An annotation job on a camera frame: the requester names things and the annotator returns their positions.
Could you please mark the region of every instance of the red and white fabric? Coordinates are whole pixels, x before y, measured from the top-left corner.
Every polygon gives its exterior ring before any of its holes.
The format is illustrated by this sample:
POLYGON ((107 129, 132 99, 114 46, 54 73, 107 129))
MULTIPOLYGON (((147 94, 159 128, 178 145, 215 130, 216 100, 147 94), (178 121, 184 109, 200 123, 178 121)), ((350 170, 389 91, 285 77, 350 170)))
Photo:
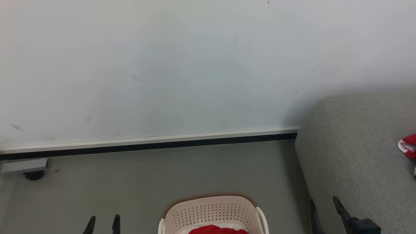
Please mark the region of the red and white fabric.
POLYGON ((403 153, 411 159, 416 158, 416 134, 407 136, 403 139, 401 139, 397 146, 403 153))

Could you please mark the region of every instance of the perforated basket side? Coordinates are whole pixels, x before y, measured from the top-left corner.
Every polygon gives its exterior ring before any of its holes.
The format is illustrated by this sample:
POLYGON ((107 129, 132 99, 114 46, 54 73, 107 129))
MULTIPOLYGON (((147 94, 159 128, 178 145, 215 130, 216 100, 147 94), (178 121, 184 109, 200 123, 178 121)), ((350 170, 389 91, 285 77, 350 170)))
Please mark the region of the perforated basket side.
POLYGON ((199 224, 238 224, 249 234, 261 234, 257 203, 244 194, 207 194, 171 204, 163 214, 165 234, 199 224))

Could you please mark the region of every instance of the red fabric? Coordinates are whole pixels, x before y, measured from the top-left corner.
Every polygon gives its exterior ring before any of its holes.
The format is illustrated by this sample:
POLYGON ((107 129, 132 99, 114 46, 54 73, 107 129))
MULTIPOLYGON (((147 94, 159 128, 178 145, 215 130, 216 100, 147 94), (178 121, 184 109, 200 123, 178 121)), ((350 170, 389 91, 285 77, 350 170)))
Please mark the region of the red fabric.
MULTIPOLYGON (((407 136, 405 138, 403 138, 403 141, 407 144, 412 144, 416 146, 416 134, 407 136)), ((416 151, 409 149, 409 146, 406 146, 404 144, 402 144, 402 147, 407 149, 407 151, 404 153, 407 157, 414 159, 416 158, 416 151)))
POLYGON ((243 229, 235 230, 232 228, 220 228, 215 225, 208 225, 196 228, 189 232, 189 234, 248 234, 243 229))

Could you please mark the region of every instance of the red cloth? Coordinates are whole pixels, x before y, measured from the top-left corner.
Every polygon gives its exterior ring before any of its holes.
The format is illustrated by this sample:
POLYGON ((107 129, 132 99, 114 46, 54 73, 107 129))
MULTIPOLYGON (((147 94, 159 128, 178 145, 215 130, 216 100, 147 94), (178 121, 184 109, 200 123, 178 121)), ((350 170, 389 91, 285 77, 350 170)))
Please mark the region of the red cloth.
POLYGON ((208 225, 196 228, 189 232, 189 234, 248 234, 243 229, 235 230, 232 228, 220 228, 215 225, 208 225))
POLYGON ((403 153, 411 159, 416 158, 416 134, 407 136, 403 139, 401 139, 397 146, 403 153))

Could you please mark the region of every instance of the baseboard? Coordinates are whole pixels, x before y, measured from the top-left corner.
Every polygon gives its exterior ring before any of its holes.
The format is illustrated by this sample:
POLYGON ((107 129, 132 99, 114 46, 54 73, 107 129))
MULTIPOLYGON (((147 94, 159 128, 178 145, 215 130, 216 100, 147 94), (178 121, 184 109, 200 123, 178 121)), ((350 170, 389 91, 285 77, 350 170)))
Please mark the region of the baseboard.
POLYGON ((4 147, 0 152, 0 160, 293 139, 296 137, 298 129, 299 127, 280 127, 168 137, 144 137, 95 142, 4 147))

